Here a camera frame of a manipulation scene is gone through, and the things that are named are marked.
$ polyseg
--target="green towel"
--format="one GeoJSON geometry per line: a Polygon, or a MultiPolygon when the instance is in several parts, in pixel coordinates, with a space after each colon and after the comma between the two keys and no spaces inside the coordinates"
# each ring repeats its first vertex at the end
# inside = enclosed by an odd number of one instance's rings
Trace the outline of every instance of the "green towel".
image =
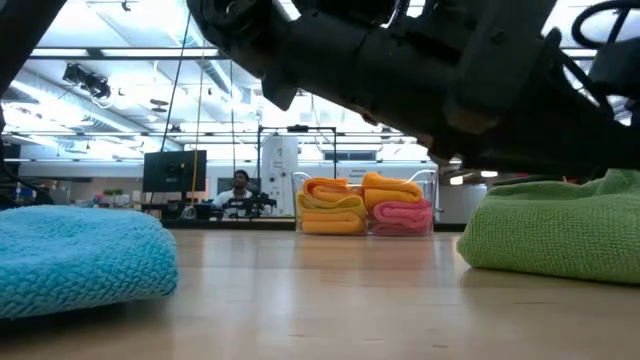
{"type": "Polygon", "coordinates": [[[458,252],[479,268],[640,284],[640,172],[492,189],[458,252]]]}

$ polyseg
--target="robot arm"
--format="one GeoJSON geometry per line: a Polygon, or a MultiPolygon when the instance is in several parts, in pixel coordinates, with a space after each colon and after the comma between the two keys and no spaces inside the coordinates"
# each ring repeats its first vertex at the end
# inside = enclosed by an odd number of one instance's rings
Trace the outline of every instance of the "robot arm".
{"type": "MultiPolygon", "coordinates": [[[[403,16],[402,0],[294,4],[301,16],[290,21],[276,0],[188,0],[204,36],[283,110],[304,89],[468,168],[640,169],[640,127],[613,120],[603,87],[559,50],[558,30],[540,35],[555,0],[427,0],[417,18],[403,16]],[[595,102],[571,86],[565,67],[595,102]]],[[[640,39],[631,41],[640,54],[640,39]]],[[[596,62],[603,68],[616,56],[596,62]]],[[[640,95],[637,70],[631,75],[620,95],[640,95]]]]}

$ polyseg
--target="desk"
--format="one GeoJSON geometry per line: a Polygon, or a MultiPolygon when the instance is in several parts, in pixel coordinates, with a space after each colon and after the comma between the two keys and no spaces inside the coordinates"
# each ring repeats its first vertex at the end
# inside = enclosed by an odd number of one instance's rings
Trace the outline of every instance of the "desk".
{"type": "Polygon", "coordinates": [[[0,323],[0,359],[635,359],[640,289],[473,270],[433,239],[174,232],[168,299],[0,323]]]}

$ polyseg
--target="stack of towels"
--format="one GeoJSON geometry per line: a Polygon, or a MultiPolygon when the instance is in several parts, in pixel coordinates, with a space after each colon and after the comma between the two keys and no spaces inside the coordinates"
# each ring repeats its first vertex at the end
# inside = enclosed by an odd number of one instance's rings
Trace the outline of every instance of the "stack of towels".
{"type": "Polygon", "coordinates": [[[296,194],[301,231],[305,234],[365,234],[367,211],[362,189],[347,179],[311,178],[296,194]]]}
{"type": "Polygon", "coordinates": [[[432,206],[416,183],[367,173],[362,188],[374,235],[420,235],[431,229],[432,206]]]}
{"type": "Polygon", "coordinates": [[[311,178],[296,194],[305,234],[420,235],[431,229],[433,210],[420,187],[403,179],[367,173],[362,186],[347,179],[311,178]]]}

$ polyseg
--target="clear plastic bin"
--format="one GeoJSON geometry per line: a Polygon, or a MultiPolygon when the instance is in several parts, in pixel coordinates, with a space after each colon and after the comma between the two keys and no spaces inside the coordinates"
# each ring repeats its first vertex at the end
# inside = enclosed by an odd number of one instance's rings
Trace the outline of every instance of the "clear plastic bin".
{"type": "Polygon", "coordinates": [[[369,233],[375,236],[431,235],[436,176],[435,170],[421,170],[401,183],[413,193],[401,191],[403,186],[396,186],[397,181],[392,184],[381,181],[377,187],[365,186],[369,233]]]}
{"type": "Polygon", "coordinates": [[[365,186],[341,179],[291,175],[296,230],[305,234],[424,236],[433,233],[435,170],[422,170],[409,180],[369,173],[365,186]],[[305,183],[314,182],[305,190],[305,183]]]}
{"type": "Polygon", "coordinates": [[[366,235],[367,213],[360,185],[346,179],[291,174],[296,231],[315,235],[366,235]]]}

